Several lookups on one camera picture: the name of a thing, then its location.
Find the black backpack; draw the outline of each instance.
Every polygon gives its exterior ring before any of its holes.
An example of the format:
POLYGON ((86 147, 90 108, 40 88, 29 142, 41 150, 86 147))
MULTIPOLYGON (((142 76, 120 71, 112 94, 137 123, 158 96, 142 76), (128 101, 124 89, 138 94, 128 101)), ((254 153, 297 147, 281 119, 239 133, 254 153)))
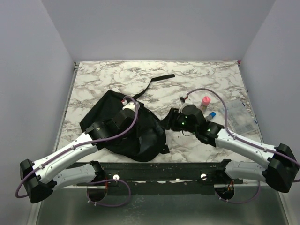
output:
MULTIPOLYGON (((148 86, 141 93, 133 96, 137 100, 149 88, 151 82, 161 81, 175 77, 174 74, 152 78, 148 86)), ((88 114, 80 122, 82 132, 89 128, 95 121, 105 121, 114 117, 123 108, 121 100, 124 94, 108 90, 102 98, 93 106, 88 114)), ((144 104, 139 102, 138 126, 136 132, 130 133, 127 138, 111 142, 105 148, 113 153, 127 156, 135 161, 148 162, 154 159, 159 153, 169 153, 165 144, 165 130, 158 124, 160 119, 154 115, 144 104)))

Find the pink bottle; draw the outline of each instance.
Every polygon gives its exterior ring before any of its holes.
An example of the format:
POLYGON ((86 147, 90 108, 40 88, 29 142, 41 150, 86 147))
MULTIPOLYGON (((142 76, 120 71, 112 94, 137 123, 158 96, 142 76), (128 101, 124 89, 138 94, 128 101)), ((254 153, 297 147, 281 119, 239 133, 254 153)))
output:
POLYGON ((210 97, 208 96, 205 96, 203 99, 202 99, 202 102, 200 104, 200 109, 203 113, 205 113, 206 109, 207 109, 207 106, 210 104, 210 97))

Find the pink cap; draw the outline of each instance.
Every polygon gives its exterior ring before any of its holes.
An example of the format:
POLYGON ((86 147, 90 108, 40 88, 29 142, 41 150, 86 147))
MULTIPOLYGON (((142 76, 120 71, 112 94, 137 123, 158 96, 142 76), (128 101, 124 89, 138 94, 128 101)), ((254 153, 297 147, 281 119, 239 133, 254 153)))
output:
POLYGON ((210 97, 205 96, 205 97, 202 99, 201 104, 203 104, 203 105, 209 105, 209 104, 210 104, 210 97))

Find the screw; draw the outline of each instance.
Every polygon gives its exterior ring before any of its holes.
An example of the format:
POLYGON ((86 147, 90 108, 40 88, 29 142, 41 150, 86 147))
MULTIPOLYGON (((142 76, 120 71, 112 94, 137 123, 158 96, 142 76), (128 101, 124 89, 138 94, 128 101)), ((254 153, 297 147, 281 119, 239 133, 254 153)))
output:
POLYGON ((119 175, 117 175, 117 174, 115 174, 112 178, 113 178, 114 180, 120 179, 119 175))
POLYGON ((206 179, 207 179, 207 175, 204 174, 204 173, 202 173, 202 174, 200 175, 200 178, 201 178, 202 180, 206 180, 206 179))

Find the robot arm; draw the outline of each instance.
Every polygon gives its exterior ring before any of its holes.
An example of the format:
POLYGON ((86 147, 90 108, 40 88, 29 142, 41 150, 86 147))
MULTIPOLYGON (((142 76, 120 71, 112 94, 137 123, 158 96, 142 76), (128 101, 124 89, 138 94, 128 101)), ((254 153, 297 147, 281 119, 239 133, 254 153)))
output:
POLYGON ((34 162, 29 159, 22 161, 21 179, 31 203, 47 198, 56 189, 102 179, 103 170, 99 162, 92 161, 77 168, 68 167, 79 159, 101 150, 111 141, 124 138, 127 130, 135 123, 138 109, 137 102, 130 102, 111 120, 93 123, 76 140, 55 153, 34 162))
POLYGON ((161 126, 173 131, 184 130, 194 133, 204 144, 234 151, 254 161, 253 163, 228 163, 225 172, 232 179, 265 181, 273 189, 286 193, 290 190, 299 170, 295 163, 284 157, 295 160, 287 145, 280 144, 276 147, 255 142, 233 132, 228 133, 224 126, 206 121, 202 111, 192 104, 184 103, 180 109, 172 108, 161 121, 161 126))

